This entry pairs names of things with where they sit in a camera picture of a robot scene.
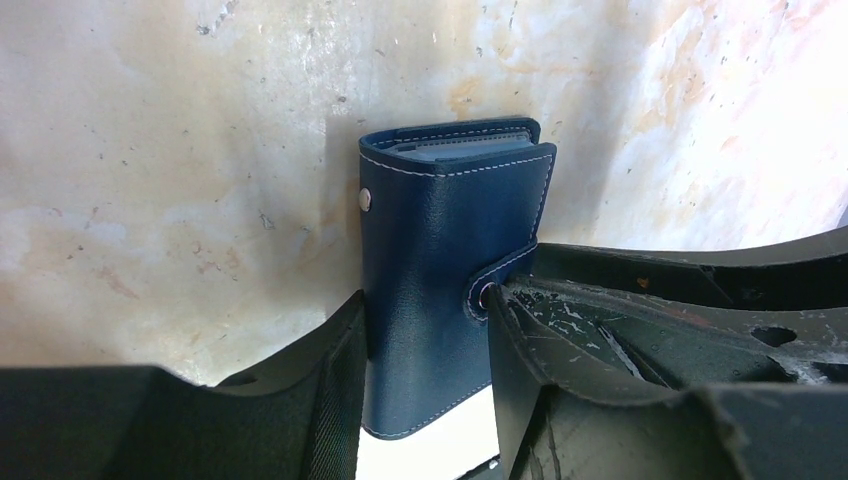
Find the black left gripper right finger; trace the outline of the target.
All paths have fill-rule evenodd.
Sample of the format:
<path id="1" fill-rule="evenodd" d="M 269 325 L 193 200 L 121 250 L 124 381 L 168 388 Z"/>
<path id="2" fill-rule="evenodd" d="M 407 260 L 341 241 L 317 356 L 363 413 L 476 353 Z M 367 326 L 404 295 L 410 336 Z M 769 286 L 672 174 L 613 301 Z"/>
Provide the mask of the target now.
<path id="1" fill-rule="evenodd" d="M 557 340 L 487 293 L 509 479 L 843 479 L 847 382 L 666 388 Z"/>

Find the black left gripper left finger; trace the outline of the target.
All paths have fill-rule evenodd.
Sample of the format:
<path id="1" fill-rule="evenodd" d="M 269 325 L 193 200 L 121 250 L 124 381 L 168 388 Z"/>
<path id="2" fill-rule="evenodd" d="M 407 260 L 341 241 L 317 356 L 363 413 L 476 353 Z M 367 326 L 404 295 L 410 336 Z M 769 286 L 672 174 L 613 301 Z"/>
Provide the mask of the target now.
<path id="1" fill-rule="evenodd" d="M 5 479 L 351 479 L 363 295 L 214 387 L 156 366 L 5 368 Z"/>

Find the dark blue card holder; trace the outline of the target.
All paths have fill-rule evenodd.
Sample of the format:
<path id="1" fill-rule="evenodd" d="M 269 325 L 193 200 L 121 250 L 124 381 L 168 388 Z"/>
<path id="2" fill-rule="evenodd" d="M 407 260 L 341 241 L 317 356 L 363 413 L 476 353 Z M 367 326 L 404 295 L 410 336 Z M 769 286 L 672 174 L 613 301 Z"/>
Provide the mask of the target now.
<path id="1" fill-rule="evenodd" d="M 486 296 L 529 271 L 556 162 L 540 133 L 512 116 L 360 138 L 370 435 L 405 438 L 490 384 Z"/>

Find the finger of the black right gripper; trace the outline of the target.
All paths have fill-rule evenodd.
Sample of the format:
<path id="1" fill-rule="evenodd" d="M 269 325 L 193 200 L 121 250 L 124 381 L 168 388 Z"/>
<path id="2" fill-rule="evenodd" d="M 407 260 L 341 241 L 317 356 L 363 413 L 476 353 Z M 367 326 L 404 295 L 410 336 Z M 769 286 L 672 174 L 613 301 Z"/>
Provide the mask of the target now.
<path id="1" fill-rule="evenodd" d="M 557 340 L 666 388 L 847 382 L 847 310 L 707 307 L 532 277 L 510 281 L 515 312 Z"/>
<path id="2" fill-rule="evenodd" d="M 640 251 L 541 244 L 532 273 L 665 300 L 752 311 L 847 304 L 847 230 L 755 248 Z"/>

